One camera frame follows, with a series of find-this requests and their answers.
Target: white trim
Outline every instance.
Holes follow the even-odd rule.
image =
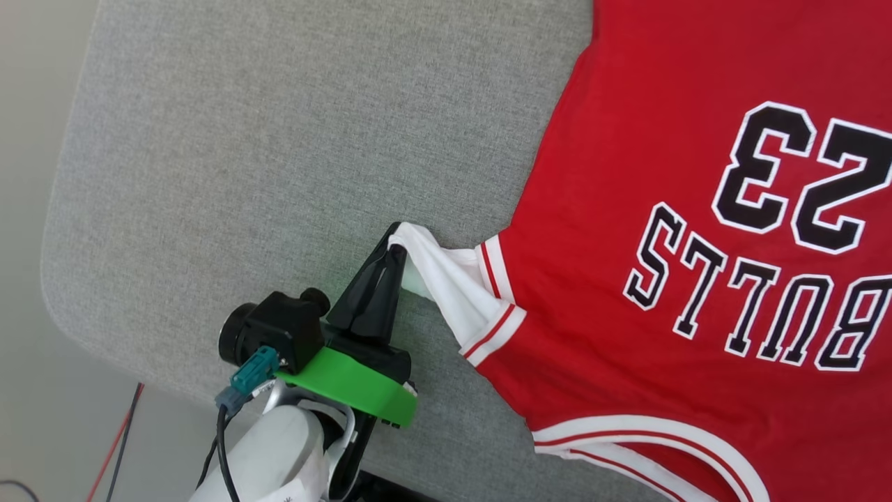
[[[628,476],[649,486],[670,500],[678,502],[715,502],[703,490],[685,481],[662,465],[646,456],[613,443],[593,443],[571,450],[562,450],[554,455],[567,460],[584,460]]]
[[[477,247],[474,248],[474,253],[477,255],[477,264],[480,266],[480,275],[483,276],[483,287],[490,292],[493,298],[495,298],[496,293],[492,290],[490,271],[486,268],[486,259],[483,258],[483,244],[477,245]]]
[[[505,268],[505,257],[501,252],[499,235],[488,238],[482,246],[486,246],[486,254],[490,258],[490,267],[492,268],[492,277],[496,280],[496,286],[499,288],[501,299],[515,303],[514,290],[511,288],[511,281],[508,280],[508,269]],[[486,280],[489,280],[489,274],[486,271],[483,271],[483,273],[486,276]]]
[[[458,350],[458,353],[466,356],[467,351],[471,349],[471,347],[480,343],[480,340],[486,338],[486,335],[490,334],[493,328],[496,327],[496,324],[499,323],[502,317],[505,316],[505,312],[508,308],[511,307],[511,304],[508,302],[502,302],[502,306],[499,307],[499,311],[493,316],[485,326],[483,326],[473,337],[468,339],[465,343],[461,345],[461,348]]]
[[[484,359],[489,357],[490,354],[502,348],[511,337],[517,332],[520,328],[520,325],[524,322],[524,318],[526,317],[526,311],[520,308],[517,305],[511,305],[506,303],[506,308],[510,308],[511,312],[508,314],[508,317],[505,321],[499,326],[499,328],[492,333],[491,337],[487,339],[482,345],[477,348],[474,346],[480,342],[481,339],[485,339],[490,336],[493,329],[496,329],[496,325],[501,322],[502,317],[504,317],[504,313],[496,318],[495,322],[492,323],[492,326],[489,327],[488,330],[482,330],[481,334],[474,337],[474,343],[468,343],[464,347],[462,347],[463,356],[467,359],[467,361],[472,364],[474,367],[483,362]]]
[[[636,434],[629,434],[631,431],[635,431]],[[614,432],[614,434],[570,440],[576,436],[599,432]],[[742,502],[750,500],[747,498],[747,491],[752,502],[770,500],[768,490],[756,469],[736,448],[718,436],[687,423],[636,414],[590,416],[534,431],[533,440],[537,443],[554,443],[547,446],[537,445],[536,451],[558,455],[559,452],[569,448],[578,449],[594,443],[653,443],[677,448],[711,465],[728,482]],[[731,472],[716,460],[717,457],[737,474],[743,486],[740,486]]]

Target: gray fabric surface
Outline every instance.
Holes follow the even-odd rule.
[[[210,403],[237,305],[336,298],[390,222],[449,247],[503,228],[590,33],[590,0],[104,0],[46,225],[53,318]],[[444,501],[662,499],[536,456],[433,304],[404,295],[394,345],[420,407],[369,471]]]

